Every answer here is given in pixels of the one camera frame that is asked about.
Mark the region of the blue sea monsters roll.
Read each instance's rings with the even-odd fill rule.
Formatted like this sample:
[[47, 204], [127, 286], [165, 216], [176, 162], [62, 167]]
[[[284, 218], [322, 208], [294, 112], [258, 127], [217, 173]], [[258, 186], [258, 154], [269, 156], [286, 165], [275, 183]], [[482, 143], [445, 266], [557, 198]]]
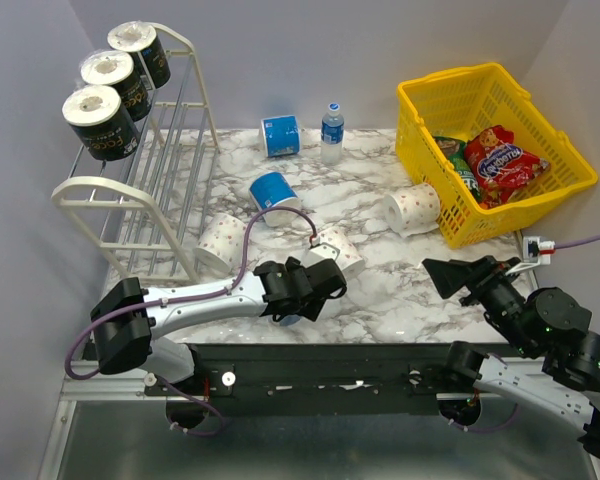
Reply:
[[295, 325], [303, 319], [300, 315], [287, 315], [279, 321], [279, 325], [282, 327], [290, 327]]

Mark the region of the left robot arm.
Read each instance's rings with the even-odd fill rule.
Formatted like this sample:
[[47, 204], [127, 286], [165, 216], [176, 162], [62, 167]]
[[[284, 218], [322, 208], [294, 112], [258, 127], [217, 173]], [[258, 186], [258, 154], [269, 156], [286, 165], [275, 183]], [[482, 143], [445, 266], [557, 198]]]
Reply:
[[126, 278], [91, 311], [98, 372], [115, 375], [141, 368], [189, 395], [200, 387], [202, 372], [193, 349], [169, 340], [169, 334], [234, 318], [316, 321], [325, 303], [346, 290], [332, 259], [308, 267], [293, 257], [284, 263], [267, 261], [239, 278], [176, 288], [144, 288], [138, 278]]

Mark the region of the black roll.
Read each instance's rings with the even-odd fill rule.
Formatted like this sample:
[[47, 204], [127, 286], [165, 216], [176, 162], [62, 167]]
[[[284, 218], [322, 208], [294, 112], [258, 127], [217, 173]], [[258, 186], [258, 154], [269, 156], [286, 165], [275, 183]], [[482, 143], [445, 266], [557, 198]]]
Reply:
[[143, 21], [129, 21], [114, 27], [107, 34], [108, 44], [115, 50], [129, 53], [135, 70], [144, 75], [154, 89], [165, 86], [171, 70], [156, 28]]
[[62, 115], [95, 160], [122, 160], [138, 147], [140, 133], [113, 87], [86, 85], [74, 91]]
[[149, 114], [148, 90], [129, 53], [118, 50], [94, 52], [81, 62], [80, 75], [87, 84], [114, 88], [134, 122]]

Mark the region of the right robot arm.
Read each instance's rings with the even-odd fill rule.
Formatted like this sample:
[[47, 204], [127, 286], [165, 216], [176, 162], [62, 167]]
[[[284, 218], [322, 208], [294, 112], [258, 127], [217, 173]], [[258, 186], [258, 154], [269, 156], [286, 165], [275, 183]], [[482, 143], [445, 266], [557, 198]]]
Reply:
[[542, 373], [555, 383], [524, 377], [495, 355], [455, 341], [439, 370], [442, 384], [454, 392], [470, 386], [495, 393], [558, 418], [600, 459], [600, 335], [590, 328], [591, 312], [557, 287], [523, 297], [513, 282], [530, 266], [517, 257], [426, 259], [422, 265], [442, 298], [467, 289], [461, 305], [482, 306], [487, 323], [520, 357], [542, 359]]

